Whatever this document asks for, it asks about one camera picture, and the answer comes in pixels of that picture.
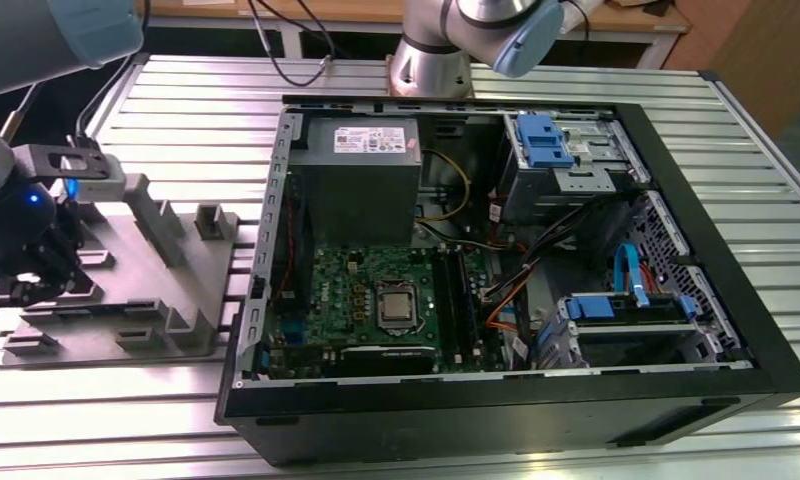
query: slotted aluminum surface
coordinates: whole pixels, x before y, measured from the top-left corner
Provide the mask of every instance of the slotted aluminum surface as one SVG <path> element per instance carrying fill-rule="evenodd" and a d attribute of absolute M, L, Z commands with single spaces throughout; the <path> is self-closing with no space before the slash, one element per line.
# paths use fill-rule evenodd
<path fill-rule="evenodd" d="M 314 61 L 283 63 L 301 78 L 317 69 Z M 724 87 L 692 72 L 546 68 L 507 80 L 477 68 L 474 78 L 481 98 L 643 105 L 800 357 L 800 185 Z M 281 96 L 293 92 L 302 90 L 266 60 L 158 56 L 136 67 L 95 122 L 106 151 L 128 173 L 148 174 L 156 198 L 179 211 L 220 201 L 246 220 L 226 325 L 249 285 Z M 386 67 L 338 62 L 309 93 L 385 95 Z M 0 333 L 15 322 L 0 312 Z M 800 478 L 800 400 L 659 448 L 278 471 L 212 421 L 226 340 L 211 358 L 176 363 L 0 367 L 0 478 Z"/>

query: power supply label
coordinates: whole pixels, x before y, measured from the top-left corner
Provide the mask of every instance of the power supply label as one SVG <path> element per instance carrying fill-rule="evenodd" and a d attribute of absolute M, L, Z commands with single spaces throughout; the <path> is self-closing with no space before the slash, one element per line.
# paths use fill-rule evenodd
<path fill-rule="evenodd" d="M 342 127 L 335 130 L 335 153 L 406 153 L 403 128 Z"/>

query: blue led light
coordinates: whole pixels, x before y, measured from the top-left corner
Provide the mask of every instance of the blue led light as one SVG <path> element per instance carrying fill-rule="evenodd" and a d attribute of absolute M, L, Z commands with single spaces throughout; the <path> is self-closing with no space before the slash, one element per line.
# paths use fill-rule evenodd
<path fill-rule="evenodd" d="M 80 189 L 80 185 L 78 183 L 76 178 L 66 179 L 66 190 L 68 191 L 68 198 L 72 200 L 78 198 L 78 190 Z"/>

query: yellow wire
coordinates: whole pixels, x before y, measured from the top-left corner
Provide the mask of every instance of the yellow wire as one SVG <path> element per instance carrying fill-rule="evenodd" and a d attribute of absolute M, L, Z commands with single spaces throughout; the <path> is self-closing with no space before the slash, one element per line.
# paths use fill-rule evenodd
<path fill-rule="evenodd" d="M 457 207 L 454 210 L 451 210 L 445 215 L 438 215 L 435 217 L 419 217 L 415 219 L 418 222 L 438 222 L 441 220 L 447 220 L 449 218 L 451 218 L 469 205 L 469 200 L 471 199 L 471 179 L 469 178 L 469 175 L 466 175 L 466 172 L 463 171 L 463 169 L 459 168 L 459 165 L 454 161 L 454 159 L 451 157 L 449 157 L 445 153 L 438 152 L 437 150 L 429 150 L 429 149 L 422 150 L 422 153 L 433 153 L 437 157 L 439 157 L 442 160 L 445 160 L 451 165 L 451 167 L 454 167 L 454 170 L 457 170 L 457 173 L 459 173 L 459 176 L 463 177 L 463 183 L 466 184 L 466 194 L 463 196 L 463 203 L 459 204 L 459 207 Z"/>

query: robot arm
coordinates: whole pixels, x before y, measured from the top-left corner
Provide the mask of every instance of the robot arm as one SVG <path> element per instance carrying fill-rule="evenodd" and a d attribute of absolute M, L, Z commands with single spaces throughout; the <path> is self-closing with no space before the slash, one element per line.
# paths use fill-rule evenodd
<path fill-rule="evenodd" d="M 100 68 L 142 43 L 134 0 L 0 0 L 0 93 Z M 98 150 L 12 149 L 0 137 L 0 307 L 91 288 L 76 192 L 55 199 L 48 188 L 107 180 L 111 166 Z"/>
<path fill-rule="evenodd" d="M 523 76 L 549 53 L 563 18 L 558 0 L 407 1 L 403 40 L 391 65 L 394 93 L 467 96 L 470 55 L 495 72 Z"/>

